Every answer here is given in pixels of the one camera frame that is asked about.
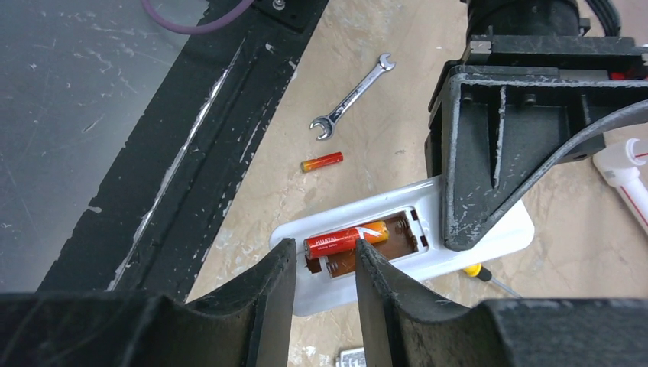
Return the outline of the red battery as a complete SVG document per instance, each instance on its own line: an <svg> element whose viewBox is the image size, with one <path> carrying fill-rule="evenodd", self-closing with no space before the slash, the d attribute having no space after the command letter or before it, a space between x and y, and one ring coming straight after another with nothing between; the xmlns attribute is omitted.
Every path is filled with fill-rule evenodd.
<svg viewBox="0 0 648 367"><path fill-rule="evenodd" d="M300 163L300 169L303 173L308 173L332 164L340 163L344 160L344 155L342 152L338 151L335 153L323 155L321 157L309 159L302 161Z"/></svg>
<svg viewBox="0 0 648 367"><path fill-rule="evenodd" d="M306 257L309 260L351 251L358 240L370 244L386 241L390 232L385 221L369 222L348 227L339 231L313 236L303 241Z"/></svg>

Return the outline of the white remote control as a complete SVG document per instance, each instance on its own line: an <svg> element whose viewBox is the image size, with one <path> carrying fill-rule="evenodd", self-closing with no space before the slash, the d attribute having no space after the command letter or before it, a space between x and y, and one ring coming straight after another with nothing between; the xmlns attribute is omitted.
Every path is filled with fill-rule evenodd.
<svg viewBox="0 0 648 367"><path fill-rule="evenodd" d="M445 181L437 176L278 226L271 248L285 238L296 241L294 315L311 316L357 300L353 253L309 260L307 238L383 221L390 237L377 250L417 281L509 255L532 242L535 228L521 201L494 222L483 208L496 199L491 189L470 189L453 204L447 196Z"/></svg>

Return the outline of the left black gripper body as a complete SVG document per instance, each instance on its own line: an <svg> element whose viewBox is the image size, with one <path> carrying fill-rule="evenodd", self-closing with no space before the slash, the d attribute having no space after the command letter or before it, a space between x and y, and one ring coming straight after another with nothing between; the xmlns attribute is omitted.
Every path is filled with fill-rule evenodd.
<svg viewBox="0 0 648 367"><path fill-rule="evenodd" d="M647 121L646 48L631 37L474 35L448 61L432 127L626 127Z"/></svg>

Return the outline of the white remote battery cover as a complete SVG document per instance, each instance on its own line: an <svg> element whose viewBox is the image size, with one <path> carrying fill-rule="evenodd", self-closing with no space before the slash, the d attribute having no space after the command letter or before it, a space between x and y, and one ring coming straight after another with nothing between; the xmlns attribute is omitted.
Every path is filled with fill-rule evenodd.
<svg viewBox="0 0 648 367"><path fill-rule="evenodd" d="M335 359L335 367L366 367L365 349L358 347L339 352Z"/></svg>

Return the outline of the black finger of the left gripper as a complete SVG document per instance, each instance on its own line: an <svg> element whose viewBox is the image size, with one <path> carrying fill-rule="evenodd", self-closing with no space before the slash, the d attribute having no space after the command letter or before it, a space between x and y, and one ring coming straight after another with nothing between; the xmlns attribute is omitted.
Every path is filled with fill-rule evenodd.
<svg viewBox="0 0 648 367"><path fill-rule="evenodd" d="M480 187L496 199L488 218L515 204L557 164L580 161L604 147L603 135L622 127L432 127L426 139L429 176L445 181L447 200Z"/></svg>

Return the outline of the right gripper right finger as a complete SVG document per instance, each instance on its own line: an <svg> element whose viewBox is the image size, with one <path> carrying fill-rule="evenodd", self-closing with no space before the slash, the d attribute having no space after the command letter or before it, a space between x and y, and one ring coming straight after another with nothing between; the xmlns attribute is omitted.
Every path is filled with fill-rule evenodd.
<svg viewBox="0 0 648 367"><path fill-rule="evenodd" d="M364 240L355 250L369 366L645 366L647 302L504 298L457 304L395 268Z"/></svg>

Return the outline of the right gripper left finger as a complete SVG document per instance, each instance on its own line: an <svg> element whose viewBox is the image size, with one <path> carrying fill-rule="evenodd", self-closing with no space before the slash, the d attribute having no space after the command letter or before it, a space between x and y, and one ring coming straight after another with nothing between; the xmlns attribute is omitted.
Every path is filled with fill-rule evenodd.
<svg viewBox="0 0 648 367"><path fill-rule="evenodd" d="M1 298L3 366L284 366L296 243L182 304L146 291Z"/></svg>

